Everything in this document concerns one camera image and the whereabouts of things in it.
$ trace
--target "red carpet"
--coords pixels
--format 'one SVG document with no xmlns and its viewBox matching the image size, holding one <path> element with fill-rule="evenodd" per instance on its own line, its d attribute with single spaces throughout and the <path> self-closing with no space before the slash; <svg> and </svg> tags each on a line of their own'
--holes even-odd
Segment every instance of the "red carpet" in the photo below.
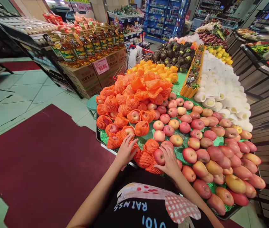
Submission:
<svg viewBox="0 0 269 228">
<path fill-rule="evenodd" d="M 54 105 L 0 135 L 9 228 L 66 227 L 115 156 Z"/>
<path fill-rule="evenodd" d="M 33 61 L 2 62 L 11 71 L 39 70 L 40 67 Z"/>
</svg>

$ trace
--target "hand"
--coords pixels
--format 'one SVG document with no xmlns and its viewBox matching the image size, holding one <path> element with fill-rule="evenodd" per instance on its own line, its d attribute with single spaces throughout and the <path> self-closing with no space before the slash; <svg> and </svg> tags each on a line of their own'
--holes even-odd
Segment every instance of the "hand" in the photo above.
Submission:
<svg viewBox="0 0 269 228">
<path fill-rule="evenodd" d="M 178 162 L 176 161 L 175 154 L 173 150 L 166 145 L 161 145 L 159 148 L 161 151 L 163 151 L 165 165 L 154 165 L 154 167 L 162 170 L 164 173 L 166 173 L 168 176 L 175 180 L 179 176 L 179 174 L 182 175 Z"/>
<path fill-rule="evenodd" d="M 133 159 L 134 155 L 137 152 L 137 148 L 131 153 L 132 147 L 134 144 L 138 141 L 138 139 L 133 140 L 131 143 L 131 139 L 134 136 L 134 134 L 129 134 L 126 136 L 126 138 L 123 140 L 118 154 L 115 157 L 114 164 L 121 169 L 123 166 L 125 166 L 128 162 Z"/>
</svg>

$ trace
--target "price tag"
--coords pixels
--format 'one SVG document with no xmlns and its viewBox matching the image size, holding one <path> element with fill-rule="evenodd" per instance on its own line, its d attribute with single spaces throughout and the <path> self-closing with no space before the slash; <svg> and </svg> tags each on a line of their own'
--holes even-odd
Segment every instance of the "price tag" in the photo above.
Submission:
<svg viewBox="0 0 269 228">
<path fill-rule="evenodd" d="M 100 59 L 98 61 L 95 61 L 93 64 L 94 64 L 94 67 L 95 67 L 96 72 L 98 73 L 98 75 L 101 75 L 102 73 L 109 70 L 109 66 L 108 66 L 106 58 L 102 58 L 102 59 Z"/>
</svg>

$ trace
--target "green stool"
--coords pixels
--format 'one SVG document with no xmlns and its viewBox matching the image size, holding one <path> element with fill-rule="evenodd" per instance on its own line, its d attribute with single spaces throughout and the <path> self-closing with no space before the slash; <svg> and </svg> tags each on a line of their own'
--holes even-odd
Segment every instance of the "green stool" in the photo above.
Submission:
<svg viewBox="0 0 269 228">
<path fill-rule="evenodd" d="M 96 100 L 95 98 L 99 96 L 98 94 L 97 95 L 94 95 L 92 98 L 90 98 L 86 104 L 90 114 L 92 115 L 92 117 L 96 120 L 96 117 L 94 117 L 95 113 L 96 113 L 96 107 L 97 107 L 97 103 L 96 103 Z"/>
</svg>

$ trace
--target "shopping cart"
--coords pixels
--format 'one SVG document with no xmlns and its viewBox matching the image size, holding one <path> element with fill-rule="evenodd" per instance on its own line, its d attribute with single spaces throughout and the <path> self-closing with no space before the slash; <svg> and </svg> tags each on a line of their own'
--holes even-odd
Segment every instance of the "shopping cart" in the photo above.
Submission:
<svg viewBox="0 0 269 228">
<path fill-rule="evenodd" d="M 131 49 L 135 49 L 136 46 L 135 45 L 130 45 L 129 46 Z M 153 51 L 144 49 L 140 52 L 137 53 L 137 58 L 136 58 L 136 64 L 139 64 L 141 60 L 144 60 L 147 56 L 149 56 L 150 54 L 152 54 Z M 124 75 L 126 74 L 127 70 L 134 67 L 134 66 L 130 66 L 129 65 L 129 54 L 130 52 L 127 54 L 127 57 L 125 58 L 125 62 L 118 68 L 117 72 L 115 73 L 115 75 L 113 76 L 113 79 L 116 81 L 118 79 L 118 75 Z"/>
</svg>

